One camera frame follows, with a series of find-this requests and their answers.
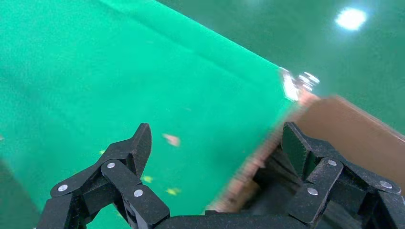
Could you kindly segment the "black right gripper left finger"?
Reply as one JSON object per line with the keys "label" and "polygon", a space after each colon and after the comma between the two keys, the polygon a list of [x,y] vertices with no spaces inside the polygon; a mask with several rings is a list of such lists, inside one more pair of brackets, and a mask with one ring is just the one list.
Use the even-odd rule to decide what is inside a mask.
{"label": "black right gripper left finger", "polygon": [[96,163],[55,185],[37,227],[85,229],[108,205],[133,229],[153,229],[168,219],[168,206],[141,181],[151,137],[150,125],[142,123],[131,138],[112,143]]}

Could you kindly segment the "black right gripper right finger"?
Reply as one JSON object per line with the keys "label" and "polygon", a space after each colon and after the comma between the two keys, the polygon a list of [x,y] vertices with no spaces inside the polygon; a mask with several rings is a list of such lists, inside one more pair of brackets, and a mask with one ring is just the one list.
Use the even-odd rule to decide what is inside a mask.
{"label": "black right gripper right finger", "polygon": [[290,217],[313,228],[334,202],[363,229],[404,228],[404,200],[393,181],[349,162],[329,142],[305,135],[293,122],[284,123],[281,147],[302,181],[288,205]]}

